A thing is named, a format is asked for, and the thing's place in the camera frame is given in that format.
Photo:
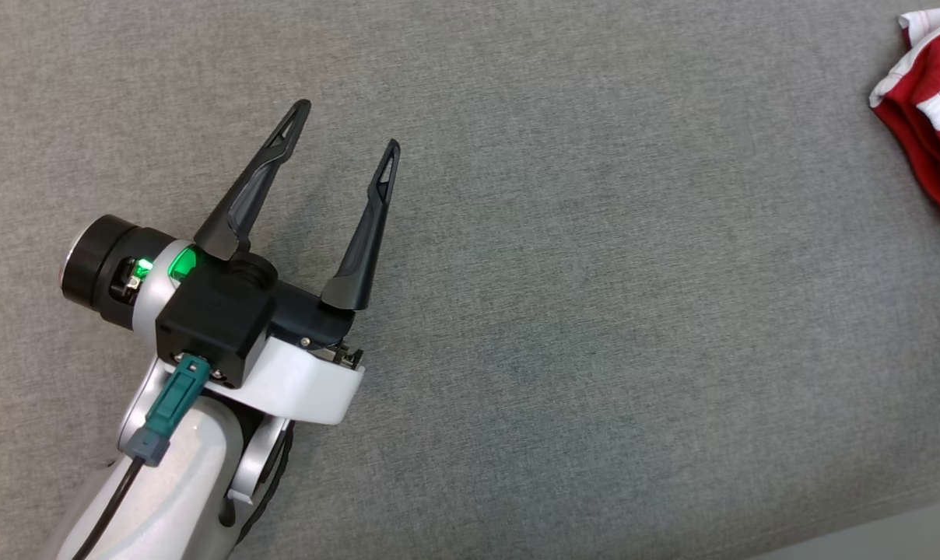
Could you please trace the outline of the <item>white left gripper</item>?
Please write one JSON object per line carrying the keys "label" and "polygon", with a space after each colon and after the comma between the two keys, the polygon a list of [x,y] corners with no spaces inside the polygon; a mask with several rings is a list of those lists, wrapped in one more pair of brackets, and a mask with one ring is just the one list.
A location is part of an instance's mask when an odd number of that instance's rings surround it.
{"label": "white left gripper", "polygon": [[[291,159],[310,109],[309,100],[293,103],[201,224],[194,243],[203,252],[230,260],[251,249],[251,230],[275,175]],[[260,354],[241,387],[234,387],[231,380],[214,383],[215,394],[271,417],[322,425],[342,421],[359,389],[363,368],[338,349],[352,329],[354,312],[366,309],[373,293],[399,160],[400,145],[392,138],[368,184],[367,204],[341,265],[325,283],[321,300],[278,282],[275,314]]]}

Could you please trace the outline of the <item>red shorts with white stripe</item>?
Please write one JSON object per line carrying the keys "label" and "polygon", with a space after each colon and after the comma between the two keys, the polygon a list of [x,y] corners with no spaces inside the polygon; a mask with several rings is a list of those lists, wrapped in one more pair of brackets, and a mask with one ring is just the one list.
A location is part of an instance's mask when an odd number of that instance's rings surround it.
{"label": "red shorts with white stripe", "polygon": [[905,53],[873,88],[869,106],[940,210],[940,9],[905,13],[898,24]]}

